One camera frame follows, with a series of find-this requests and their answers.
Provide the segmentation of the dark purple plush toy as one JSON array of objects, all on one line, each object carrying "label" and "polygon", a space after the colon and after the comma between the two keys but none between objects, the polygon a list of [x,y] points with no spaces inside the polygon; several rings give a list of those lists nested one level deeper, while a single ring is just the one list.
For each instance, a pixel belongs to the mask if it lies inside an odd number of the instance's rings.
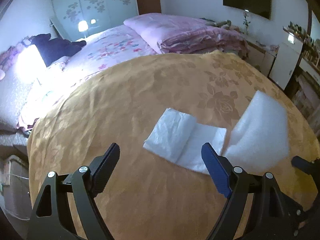
[{"label": "dark purple plush toy", "polygon": [[71,42],[63,38],[51,39],[51,34],[39,34],[32,37],[31,44],[37,47],[45,65],[49,67],[53,62],[64,56],[74,56],[87,43],[85,40]]}]

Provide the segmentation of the floral sliding wardrobe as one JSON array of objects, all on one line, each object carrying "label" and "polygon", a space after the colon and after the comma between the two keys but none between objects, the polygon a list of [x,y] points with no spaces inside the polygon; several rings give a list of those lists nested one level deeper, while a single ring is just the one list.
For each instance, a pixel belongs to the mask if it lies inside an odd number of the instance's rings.
[{"label": "floral sliding wardrobe", "polygon": [[52,0],[52,6],[52,25],[70,41],[117,27],[138,15],[137,0]]}]

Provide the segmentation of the white tissue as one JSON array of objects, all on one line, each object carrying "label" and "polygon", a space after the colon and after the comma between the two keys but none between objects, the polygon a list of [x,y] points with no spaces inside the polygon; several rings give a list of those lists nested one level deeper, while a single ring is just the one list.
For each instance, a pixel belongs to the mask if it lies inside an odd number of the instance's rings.
[{"label": "white tissue", "polygon": [[210,143],[221,154],[227,129],[199,124],[187,113],[167,108],[155,124],[143,148],[183,168],[208,174],[201,148]]}]

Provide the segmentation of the grey patterned pillow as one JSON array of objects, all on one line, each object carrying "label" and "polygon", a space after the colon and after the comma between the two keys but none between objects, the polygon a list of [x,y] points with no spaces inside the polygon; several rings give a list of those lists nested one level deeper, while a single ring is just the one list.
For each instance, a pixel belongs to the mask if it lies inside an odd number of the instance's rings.
[{"label": "grey patterned pillow", "polygon": [[16,132],[21,109],[32,85],[11,73],[1,81],[1,131]]}]

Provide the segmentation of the pink plush toys pile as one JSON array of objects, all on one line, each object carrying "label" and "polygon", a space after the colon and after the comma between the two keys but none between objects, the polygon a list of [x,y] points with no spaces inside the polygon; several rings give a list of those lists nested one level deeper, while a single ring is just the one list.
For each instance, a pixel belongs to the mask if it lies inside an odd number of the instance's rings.
[{"label": "pink plush toys pile", "polygon": [[1,69],[1,77],[2,81],[6,76],[8,70],[15,65],[18,56],[20,53],[31,45],[32,37],[25,37],[20,42],[18,42],[15,46],[10,46],[6,51],[1,53],[0,58],[0,69]]}]

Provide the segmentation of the artificial rose stem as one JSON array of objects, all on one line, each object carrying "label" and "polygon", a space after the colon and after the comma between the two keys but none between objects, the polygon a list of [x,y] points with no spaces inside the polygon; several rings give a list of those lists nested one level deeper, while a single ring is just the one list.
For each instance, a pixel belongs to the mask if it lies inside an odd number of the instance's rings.
[{"label": "artificial rose stem", "polygon": [[248,15],[249,11],[245,10],[244,11],[244,21],[243,21],[243,25],[245,26],[245,33],[246,35],[249,34],[249,25],[250,25],[250,20],[249,20],[249,15]]}]

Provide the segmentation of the folded pink quilt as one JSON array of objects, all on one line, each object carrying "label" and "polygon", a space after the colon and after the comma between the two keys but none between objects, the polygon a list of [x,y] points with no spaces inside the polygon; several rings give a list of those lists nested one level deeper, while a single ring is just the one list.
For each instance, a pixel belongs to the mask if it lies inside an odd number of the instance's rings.
[{"label": "folded pink quilt", "polygon": [[124,21],[156,53],[192,54],[200,51],[249,52],[246,39],[235,30],[214,27],[206,20],[185,16],[149,13]]}]

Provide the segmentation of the golden floral bedspread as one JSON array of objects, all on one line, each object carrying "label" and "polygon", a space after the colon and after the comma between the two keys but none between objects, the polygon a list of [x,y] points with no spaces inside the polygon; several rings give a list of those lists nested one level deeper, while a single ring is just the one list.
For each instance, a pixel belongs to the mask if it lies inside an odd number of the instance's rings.
[{"label": "golden floral bedspread", "polygon": [[287,111],[290,156],[313,160],[319,142],[300,111],[268,78],[232,53],[142,56],[78,87],[34,126],[28,139],[35,201],[47,173],[74,172],[112,143],[120,159],[99,211],[115,239],[205,239],[225,204],[210,176],[144,150],[167,108],[231,130],[257,90]]}]

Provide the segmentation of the glowing white table lamp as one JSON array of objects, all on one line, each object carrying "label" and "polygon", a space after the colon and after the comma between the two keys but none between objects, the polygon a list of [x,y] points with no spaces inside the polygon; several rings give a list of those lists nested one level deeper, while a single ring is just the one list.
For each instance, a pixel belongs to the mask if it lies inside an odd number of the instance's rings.
[{"label": "glowing white table lamp", "polygon": [[20,53],[15,64],[17,76],[28,80],[41,80],[44,77],[46,68],[46,64],[34,44]]}]

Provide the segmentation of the white foam block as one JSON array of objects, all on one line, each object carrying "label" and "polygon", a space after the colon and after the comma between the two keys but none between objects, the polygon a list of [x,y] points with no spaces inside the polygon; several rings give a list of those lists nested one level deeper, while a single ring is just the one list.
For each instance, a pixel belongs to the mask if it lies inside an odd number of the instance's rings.
[{"label": "white foam block", "polygon": [[231,131],[223,156],[247,173],[260,174],[289,156],[287,111],[257,91]]}]

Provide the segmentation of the grey upholstered bed frame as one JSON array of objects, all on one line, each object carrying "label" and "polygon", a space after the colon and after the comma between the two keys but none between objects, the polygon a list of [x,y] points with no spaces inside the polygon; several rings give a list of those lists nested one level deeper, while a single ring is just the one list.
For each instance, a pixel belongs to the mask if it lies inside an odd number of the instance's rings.
[{"label": "grey upholstered bed frame", "polygon": [[28,138],[20,131],[16,133],[1,131],[1,158],[6,159],[16,155],[28,161],[27,142]]}]

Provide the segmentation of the white side cabinet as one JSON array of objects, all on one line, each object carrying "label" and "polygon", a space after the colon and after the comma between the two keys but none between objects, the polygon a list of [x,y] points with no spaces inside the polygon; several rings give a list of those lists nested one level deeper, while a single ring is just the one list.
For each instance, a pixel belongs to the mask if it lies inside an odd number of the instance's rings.
[{"label": "white side cabinet", "polygon": [[302,42],[295,40],[282,42],[279,46],[277,57],[269,74],[269,78],[282,90],[287,86],[298,62],[302,50]]}]

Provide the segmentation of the floral pink bed sheet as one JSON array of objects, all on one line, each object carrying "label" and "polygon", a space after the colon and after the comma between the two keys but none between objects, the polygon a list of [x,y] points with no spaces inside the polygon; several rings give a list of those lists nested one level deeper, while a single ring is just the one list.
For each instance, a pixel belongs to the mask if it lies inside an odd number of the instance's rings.
[{"label": "floral pink bed sheet", "polygon": [[36,74],[17,128],[31,129],[56,103],[99,72],[136,57],[155,54],[139,34],[125,25],[91,35],[78,53],[63,57]]}]

